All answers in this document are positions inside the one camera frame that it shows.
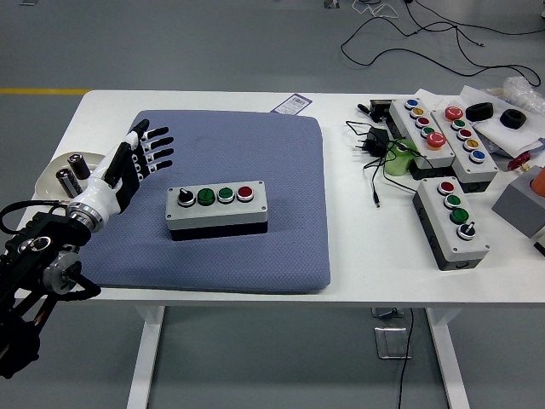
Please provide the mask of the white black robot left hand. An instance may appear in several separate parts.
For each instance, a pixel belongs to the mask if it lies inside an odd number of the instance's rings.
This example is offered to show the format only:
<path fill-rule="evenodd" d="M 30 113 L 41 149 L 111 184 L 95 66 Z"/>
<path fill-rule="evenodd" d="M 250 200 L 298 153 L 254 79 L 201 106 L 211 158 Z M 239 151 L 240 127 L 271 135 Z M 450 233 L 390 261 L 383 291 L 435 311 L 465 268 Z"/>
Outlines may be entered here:
<path fill-rule="evenodd" d="M 93 170 L 87 187 L 67 207 L 67 215 L 89 230 L 100 230 L 122 213 L 149 175 L 172 165 L 174 153 L 167 127 L 151 130 L 148 119 L 135 125 Z"/>

